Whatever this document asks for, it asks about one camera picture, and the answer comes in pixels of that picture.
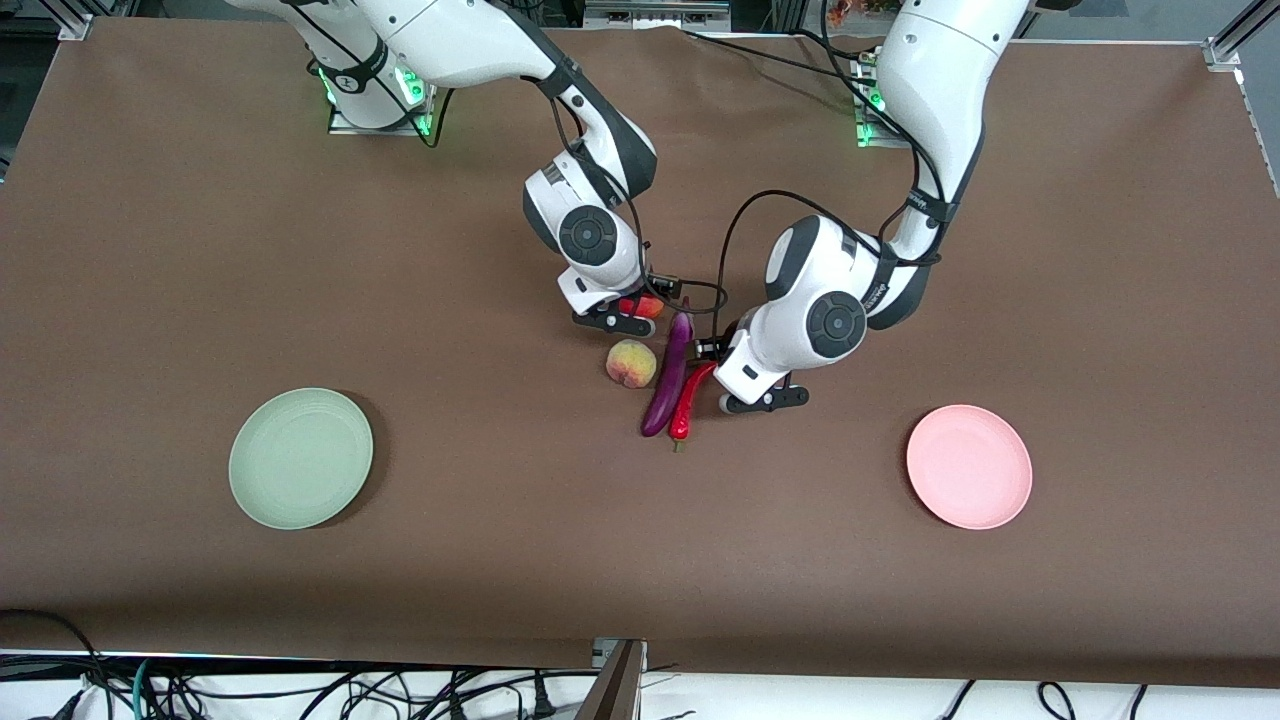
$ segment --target pink plate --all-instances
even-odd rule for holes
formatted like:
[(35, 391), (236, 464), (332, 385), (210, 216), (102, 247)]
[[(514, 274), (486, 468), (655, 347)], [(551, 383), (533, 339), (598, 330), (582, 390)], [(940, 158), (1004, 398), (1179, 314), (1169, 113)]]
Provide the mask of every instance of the pink plate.
[(934, 515), (969, 530), (1004, 525), (1032, 495), (1023, 438), (1000, 415), (973, 405), (938, 407), (915, 425), (906, 473)]

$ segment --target white floor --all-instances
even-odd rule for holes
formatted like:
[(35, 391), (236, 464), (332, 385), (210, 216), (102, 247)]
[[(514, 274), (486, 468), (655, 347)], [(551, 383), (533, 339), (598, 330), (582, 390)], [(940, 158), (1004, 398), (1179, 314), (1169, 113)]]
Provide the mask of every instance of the white floor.
[[(474, 684), (486, 684), (525, 671), (494, 673)], [(317, 688), (338, 675), (239, 675), (198, 679), (195, 687), (206, 692), (261, 693)], [(381, 674), (371, 674), (375, 682)], [(407, 675), (410, 693), (430, 696), (448, 679), (445, 673)], [(576, 703), (586, 696), (590, 678), (563, 678), (547, 682), (557, 717), (572, 717)], [(694, 711), (694, 720), (937, 720), (951, 706), (960, 680), (902, 680), (872, 678), (796, 678), (777, 675), (698, 675), (652, 673), (645, 675), (641, 692), (641, 720), (667, 720)], [(1080, 720), (1125, 720), (1137, 688), (1065, 683), (1076, 717)], [(0, 683), (0, 717), (27, 720), (51, 716), (70, 697), (76, 680), (28, 680)], [(396, 682), (383, 689), (399, 694)], [(532, 688), (520, 688), (526, 712), (532, 708)], [(91, 691), (81, 702), (76, 720), (106, 717), (101, 691)], [(212, 720), (297, 720), (314, 694), (279, 700), (207, 700)], [(312, 720), (339, 716), (346, 691), (333, 693), (311, 715)], [(1065, 715), (1061, 706), (1059, 712)], [(495, 692), (463, 706), (470, 720), (512, 720), (517, 708), (516, 692)], [(399, 716), (407, 716), (399, 705)], [(116, 702), (116, 717), (129, 719), (131, 711)], [(394, 720), (397, 714), (385, 705), (365, 702), (352, 712), (352, 720)], [(1280, 691), (1222, 688), (1152, 687), (1142, 701), (1137, 717), (1185, 720), (1274, 720), (1280, 717)], [(965, 698), (956, 720), (1052, 720), (1041, 707), (1036, 683), (979, 682)]]

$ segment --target plate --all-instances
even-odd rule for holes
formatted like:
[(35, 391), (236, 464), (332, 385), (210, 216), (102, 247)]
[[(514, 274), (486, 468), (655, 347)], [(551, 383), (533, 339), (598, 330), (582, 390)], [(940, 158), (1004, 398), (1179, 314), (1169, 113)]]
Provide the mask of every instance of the plate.
[(355, 500), (372, 461), (374, 432), (360, 407), (339, 392), (308, 387), (278, 395), (250, 415), (227, 474), (250, 518), (300, 530)]
[(1000, 415), (973, 405), (929, 413), (911, 430), (906, 471), (925, 507), (952, 525), (989, 530), (1032, 495), (1032, 459)]

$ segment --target peach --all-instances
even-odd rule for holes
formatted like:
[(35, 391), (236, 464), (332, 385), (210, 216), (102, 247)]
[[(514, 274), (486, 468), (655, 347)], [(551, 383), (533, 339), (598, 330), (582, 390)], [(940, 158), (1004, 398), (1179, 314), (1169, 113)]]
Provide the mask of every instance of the peach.
[(609, 350), (604, 370), (613, 382), (635, 389), (649, 384), (658, 372), (658, 359), (643, 342), (623, 340)]

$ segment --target metal frame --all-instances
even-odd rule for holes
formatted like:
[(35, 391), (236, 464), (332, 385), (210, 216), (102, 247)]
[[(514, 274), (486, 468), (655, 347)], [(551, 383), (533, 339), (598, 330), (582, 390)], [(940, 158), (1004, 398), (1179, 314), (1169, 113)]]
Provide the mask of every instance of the metal frame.
[(40, 4), (58, 23), (58, 40), (84, 40), (93, 26), (93, 18), (132, 15), (138, 0), (40, 0)]
[(1240, 65), (1240, 47), (1280, 14), (1280, 0), (1253, 0), (1217, 35), (1201, 44), (1204, 63), (1216, 73), (1229, 73)]
[(573, 720), (635, 720), (640, 715), (640, 675), (649, 643), (635, 639), (596, 638), (593, 665), (607, 657)]

